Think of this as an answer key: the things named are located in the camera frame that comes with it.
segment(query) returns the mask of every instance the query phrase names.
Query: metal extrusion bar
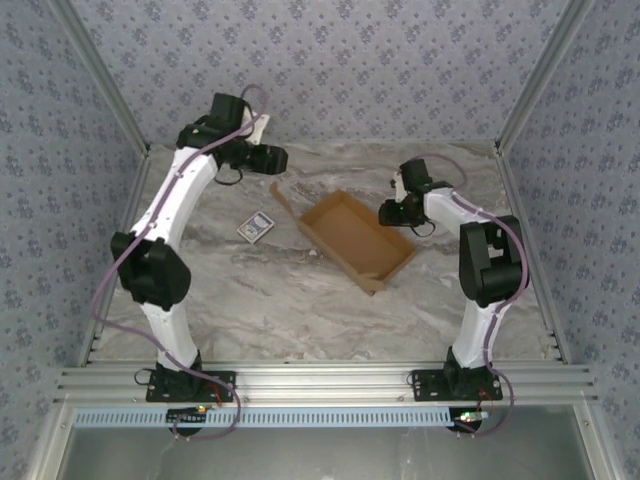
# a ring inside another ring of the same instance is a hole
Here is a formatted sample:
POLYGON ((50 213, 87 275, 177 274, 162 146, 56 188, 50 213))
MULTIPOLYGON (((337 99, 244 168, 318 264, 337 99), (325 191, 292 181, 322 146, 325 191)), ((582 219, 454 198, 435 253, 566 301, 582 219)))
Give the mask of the metal extrusion bar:
MULTIPOLYGON (((440 363, 205 364, 212 370, 237 373, 237 391, 249 407, 404 407, 415 405, 407 376, 416 369, 440 368, 440 363)), ((66 369, 56 402, 89 407, 147 407, 146 388, 133 375, 150 365, 98 366, 66 369)), ((517 405, 573 405, 597 400, 587 367, 556 362, 497 363, 514 385, 517 405)), ((496 402, 506 404, 507 399, 496 402)), ((467 406, 474 402, 442 401, 427 406, 467 406)), ((192 406, 182 403, 172 406, 192 406)))
POLYGON ((49 411, 41 427, 40 437, 31 452, 31 462, 25 479, 58 478, 74 418, 73 408, 54 407, 49 411))
POLYGON ((626 474, 600 405, 586 402, 573 407, 591 469, 597 479, 624 480, 626 474))
POLYGON ((100 57, 100 53, 75 7, 69 0, 49 0, 49 5, 62 24, 62 28, 67 32, 69 40, 78 51, 107 105, 113 111, 125 136, 137 152, 145 153, 147 151, 146 142, 135 117, 118 90, 115 80, 100 57))
POLYGON ((520 219, 520 228, 522 229, 522 237, 524 240, 524 248, 527 251, 529 258, 529 274, 535 286, 536 297, 538 299, 538 305, 542 311, 542 317, 545 320, 548 328, 551 328, 555 332, 556 342, 558 349, 560 350, 560 356, 563 361, 568 363, 571 361, 569 354, 569 346, 564 336, 564 329, 560 323, 560 317, 556 310, 553 297, 551 296, 551 289, 547 282, 547 277, 544 274, 542 267, 542 260, 538 253, 538 248, 533 238, 533 232, 527 219, 527 213, 522 204, 522 199, 518 193, 518 187, 513 177, 513 172, 509 166, 509 162, 502 155, 497 156, 498 169, 502 176, 502 183, 509 199, 509 204, 513 214, 520 219))
POLYGON ((527 122, 533 107, 549 83, 553 72, 569 49, 574 35, 589 13, 595 0, 570 0, 556 28, 547 41, 533 67, 515 106, 498 134, 497 143, 502 153, 508 152, 518 133, 527 122))

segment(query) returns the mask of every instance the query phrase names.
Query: cardboard box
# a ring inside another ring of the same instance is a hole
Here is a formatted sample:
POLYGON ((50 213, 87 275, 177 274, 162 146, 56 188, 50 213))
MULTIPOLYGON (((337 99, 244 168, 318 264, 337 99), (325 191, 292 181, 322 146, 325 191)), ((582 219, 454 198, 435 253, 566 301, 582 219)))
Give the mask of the cardboard box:
POLYGON ((409 241, 348 193, 338 190, 297 217, 287 199, 271 185, 271 194, 295 220, 298 229, 369 295, 415 255, 409 241))

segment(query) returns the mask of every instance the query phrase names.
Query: patterned wallpaper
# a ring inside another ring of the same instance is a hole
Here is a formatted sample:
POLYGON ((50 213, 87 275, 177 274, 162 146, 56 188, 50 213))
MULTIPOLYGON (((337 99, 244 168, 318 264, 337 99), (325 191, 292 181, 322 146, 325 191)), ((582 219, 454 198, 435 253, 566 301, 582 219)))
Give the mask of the patterned wallpaper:
POLYGON ((148 141, 214 91, 270 94, 272 141, 491 139, 566 0, 74 0, 148 141))
POLYGON ((138 159, 45 0, 0 2, 0 478, 73 365, 138 159))
POLYGON ((640 3, 596 2, 509 152, 565 334, 640 478, 640 3))

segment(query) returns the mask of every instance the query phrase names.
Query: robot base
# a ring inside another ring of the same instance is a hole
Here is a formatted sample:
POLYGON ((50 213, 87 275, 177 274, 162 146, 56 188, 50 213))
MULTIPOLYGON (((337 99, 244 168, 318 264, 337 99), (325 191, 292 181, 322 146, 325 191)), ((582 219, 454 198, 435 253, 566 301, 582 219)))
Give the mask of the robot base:
POLYGON ((500 379, 487 367, 462 368, 449 348, 447 361, 441 370, 414 370, 411 372, 413 398, 416 402, 441 402, 449 400, 487 400, 481 393, 487 392, 492 400, 502 400, 500 379))
MULTIPOLYGON (((198 353, 195 362, 190 368, 198 372, 202 371, 200 353, 198 353)), ((205 371, 202 373, 219 378, 233 388, 236 386, 236 372, 205 371)), ((149 377, 146 400, 149 403, 197 402, 210 404, 234 402, 231 393, 226 388, 194 377, 186 372, 169 370, 159 363, 156 363, 156 369, 149 377)))

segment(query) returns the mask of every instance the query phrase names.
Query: white marble floor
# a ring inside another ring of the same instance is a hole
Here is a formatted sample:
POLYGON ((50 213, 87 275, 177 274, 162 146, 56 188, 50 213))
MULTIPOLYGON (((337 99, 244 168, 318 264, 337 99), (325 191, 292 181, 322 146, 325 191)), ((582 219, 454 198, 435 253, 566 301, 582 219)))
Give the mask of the white marble floor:
MULTIPOLYGON (((470 182, 470 201, 498 214, 507 201, 490 149, 446 144, 291 144, 288 171, 278 180, 299 213, 343 189, 377 211, 393 191, 392 173, 405 160, 437 152, 458 160, 470 182)), ((140 213, 162 182, 173 153, 152 149, 140 213)), ((455 170, 428 162, 435 179, 459 181, 455 170)), ((229 173, 229 179, 235 172, 229 173)), ((233 187, 210 184, 188 221, 180 255, 193 282, 186 298, 191 332, 207 360, 442 360, 464 310, 458 285, 458 246, 443 228, 427 239, 403 233, 414 260, 373 297, 329 259, 316 255, 291 218, 270 196, 272 177, 245 175, 233 187), (276 222, 256 245, 236 228, 257 210, 276 222)), ((148 330, 145 317, 120 289, 109 318, 148 330)), ((94 359, 153 359, 146 340, 107 329, 94 359)), ((505 316, 496 358, 550 358, 551 349, 532 288, 505 316)))

